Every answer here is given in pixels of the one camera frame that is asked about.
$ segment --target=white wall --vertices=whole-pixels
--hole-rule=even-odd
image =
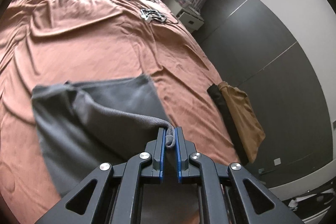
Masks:
[[[336,15],[334,11],[327,0],[261,1],[285,24],[307,55],[324,93],[332,130],[332,122],[336,120]],[[336,130],[333,131],[333,145],[335,159]]]

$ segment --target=silver screw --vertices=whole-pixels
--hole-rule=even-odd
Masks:
[[[192,154],[191,154],[191,157],[192,157],[194,160],[197,160],[197,159],[199,159],[200,157],[202,157],[202,154],[199,153],[199,152],[195,152],[195,153],[192,153]]]
[[[151,156],[151,154],[147,153],[147,152],[142,152],[140,154],[140,158],[142,158],[143,160],[148,159]]]
[[[106,171],[106,170],[110,169],[110,167],[111,167],[110,164],[108,164],[107,162],[105,162],[105,163],[103,163],[99,166],[100,170],[102,170],[102,171]]]
[[[232,168],[233,170],[238,171],[238,170],[241,170],[242,166],[241,166],[239,163],[234,162],[234,163],[231,164],[231,168]]]

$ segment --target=folded gray garment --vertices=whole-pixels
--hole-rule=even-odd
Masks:
[[[175,145],[151,79],[136,78],[36,86],[31,98],[42,155],[61,196],[102,162],[126,162],[167,129],[166,147]]]

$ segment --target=bed sheet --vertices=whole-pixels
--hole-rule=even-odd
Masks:
[[[147,23],[139,7],[168,21]],[[145,73],[172,125],[199,152],[222,164],[238,161],[206,91],[221,78],[159,0],[13,0],[0,20],[0,58],[0,192],[21,224],[35,223],[60,199],[38,144],[30,101],[36,85]]]

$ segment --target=white nightstand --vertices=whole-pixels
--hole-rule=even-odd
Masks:
[[[190,10],[189,8],[183,8],[176,0],[165,0],[164,4],[171,10],[186,29],[192,33],[194,30],[198,30],[203,24],[203,18]]]

